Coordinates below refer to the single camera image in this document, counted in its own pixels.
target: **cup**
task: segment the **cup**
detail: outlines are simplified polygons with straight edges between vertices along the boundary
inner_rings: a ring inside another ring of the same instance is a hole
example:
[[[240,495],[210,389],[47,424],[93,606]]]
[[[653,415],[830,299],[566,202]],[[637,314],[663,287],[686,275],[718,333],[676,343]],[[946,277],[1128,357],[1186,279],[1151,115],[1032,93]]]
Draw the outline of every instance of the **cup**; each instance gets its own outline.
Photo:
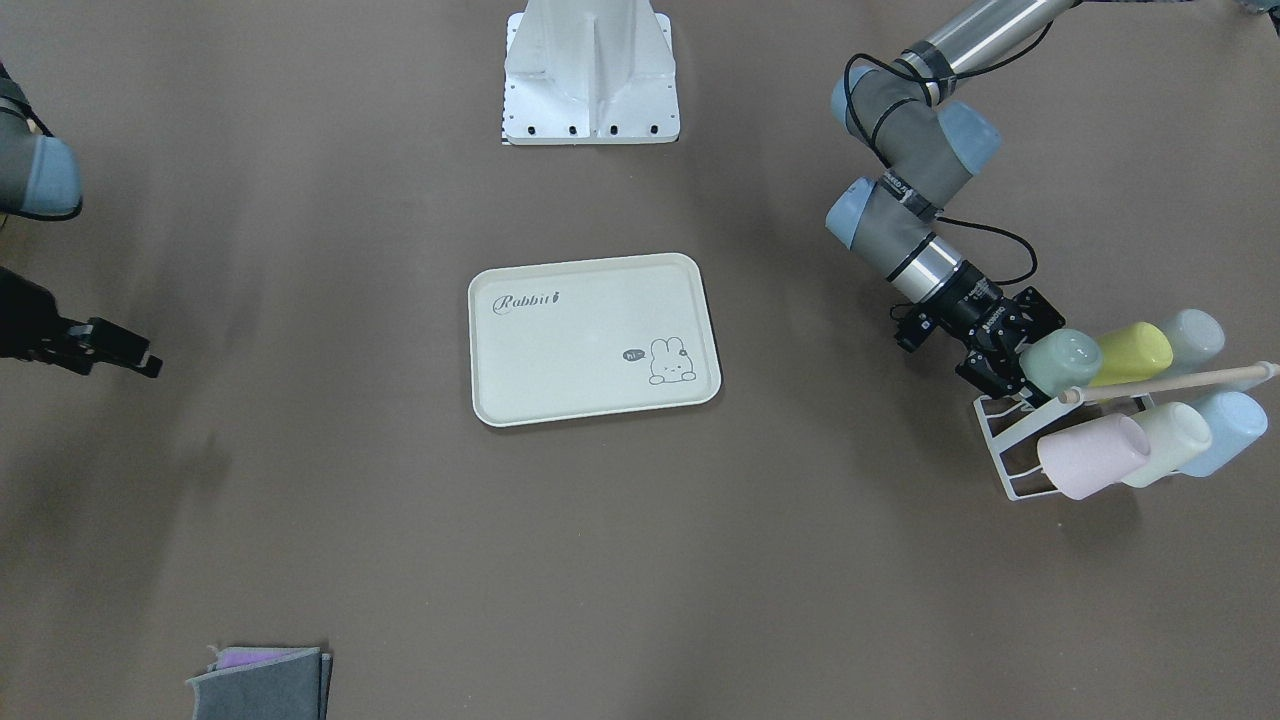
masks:
[[[1151,460],[1125,475],[1124,484],[1144,488],[1181,468],[1213,445],[1213,432],[1204,418],[1185,402],[1170,402],[1138,413],[1134,421],[1147,432]]]
[[[1157,325],[1174,348],[1174,364],[1162,377],[1185,375],[1199,370],[1226,345],[1226,333],[1203,310],[1183,310]]]
[[[1114,386],[1149,380],[1174,364],[1174,348],[1160,328],[1135,323],[1098,338],[1102,369],[1093,386]]]
[[[1192,402],[1213,433],[1213,445],[1179,470],[1207,478],[1267,432],[1267,413],[1243,392],[1217,392]]]
[[[1053,397],[1070,387],[1084,387],[1102,368],[1102,348],[1080,331],[1060,329],[1018,356],[1027,380]]]
[[[1044,436],[1036,451],[1053,487],[1084,500],[1146,466],[1151,443],[1133,418],[1116,414]]]

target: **silver metal cylinder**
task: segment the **silver metal cylinder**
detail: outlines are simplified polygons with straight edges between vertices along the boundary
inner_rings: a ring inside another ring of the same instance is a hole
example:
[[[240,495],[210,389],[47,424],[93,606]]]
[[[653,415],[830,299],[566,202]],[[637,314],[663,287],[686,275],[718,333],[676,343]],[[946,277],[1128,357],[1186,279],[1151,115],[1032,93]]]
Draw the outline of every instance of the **silver metal cylinder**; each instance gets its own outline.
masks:
[[[941,237],[933,236],[897,277],[890,278],[890,282],[911,302],[924,302],[960,268],[961,261],[964,261],[963,255]]]
[[[1078,0],[978,0],[924,40],[955,74],[980,70],[1000,61],[1010,50],[1044,29]],[[924,58],[916,47],[902,60],[922,77],[938,77],[937,58]],[[929,83],[934,102],[946,100],[950,87]]]

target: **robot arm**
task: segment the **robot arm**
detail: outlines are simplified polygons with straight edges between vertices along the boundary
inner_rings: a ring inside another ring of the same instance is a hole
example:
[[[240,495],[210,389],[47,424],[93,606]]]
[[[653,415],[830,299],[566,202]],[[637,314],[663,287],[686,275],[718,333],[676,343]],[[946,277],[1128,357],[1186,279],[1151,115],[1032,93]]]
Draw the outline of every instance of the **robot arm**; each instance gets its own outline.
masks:
[[[81,204],[76,155],[40,122],[0,63],[0,214],[69,220]]]
[[[128,368],[141,375],[160,374],[147,338],[101,318],[87,323],[58,314],[47,290],[0,268],[0,357],[38,360],[87,375],[95,363]]]
[[[963,378],[992,397],[1020,393],[1037,405],[1048,396],[1027,382],[1018,351],[1065,320],[1034,288],[1005,297],[933,232],[942,208],[1001,143],[996,128],[968,105],[937,106],[966,77],[986,72],[1080,1],[979,0],[892,67],[850,61],[832,92],[836,118],[886,172],[855,182],[827,227],[911,302],[899,324],[899,345],[914,351],[941,327],[968,350],[956,368]]]

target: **white cup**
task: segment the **white cup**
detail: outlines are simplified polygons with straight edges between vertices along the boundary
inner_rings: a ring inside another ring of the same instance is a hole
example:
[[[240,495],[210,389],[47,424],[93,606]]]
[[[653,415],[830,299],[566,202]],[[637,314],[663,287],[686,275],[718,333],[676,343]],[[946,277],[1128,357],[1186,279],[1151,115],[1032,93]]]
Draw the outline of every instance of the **white cup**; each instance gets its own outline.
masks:
[[[1213,445],[1204,418],[1185,402],[1170,402],[1138,413],[1134,421],[1151,441],[1151,461],[1125,475],[1124,484],[1144,488],[1193,460]]]

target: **cup rack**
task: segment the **cup rack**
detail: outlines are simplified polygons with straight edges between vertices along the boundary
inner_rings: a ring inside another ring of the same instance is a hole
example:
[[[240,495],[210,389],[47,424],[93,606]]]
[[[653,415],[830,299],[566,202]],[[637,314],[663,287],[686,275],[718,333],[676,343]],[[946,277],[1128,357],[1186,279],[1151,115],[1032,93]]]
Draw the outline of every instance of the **cup rack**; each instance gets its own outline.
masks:
[[[1057,430],[1112,413],[1133,415],[1156,406],[1152,395],[1171,389],[1222,386],[1247,391],[1280,373],[1275,363],[1193,373],[1175,378],[1114,386],[1073,387],[1039,407],[1025,400],[982,396],[973,402],[987,451],[1009,500],[1060,495],[1041,471],[1036,441]]]

